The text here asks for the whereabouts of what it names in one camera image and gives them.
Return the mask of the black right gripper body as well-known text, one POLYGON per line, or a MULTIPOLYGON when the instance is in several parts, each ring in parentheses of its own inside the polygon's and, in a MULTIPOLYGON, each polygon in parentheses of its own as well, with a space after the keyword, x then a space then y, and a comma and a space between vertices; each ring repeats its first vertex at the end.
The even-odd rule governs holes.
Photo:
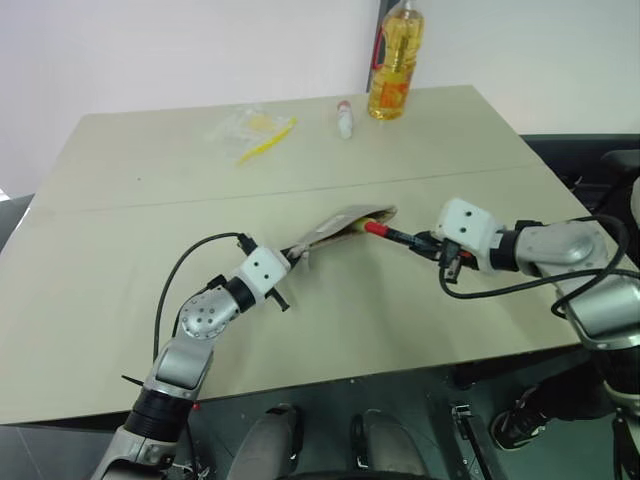
POLYGON ((431 235, 434 238, 433 243, 441 244, 439 260, 434 262, 441 270, 445 283, 456 284, 463 268, 476 269, 476 258, 473 254, 452 240, 438 240, 432 233, 431 235))

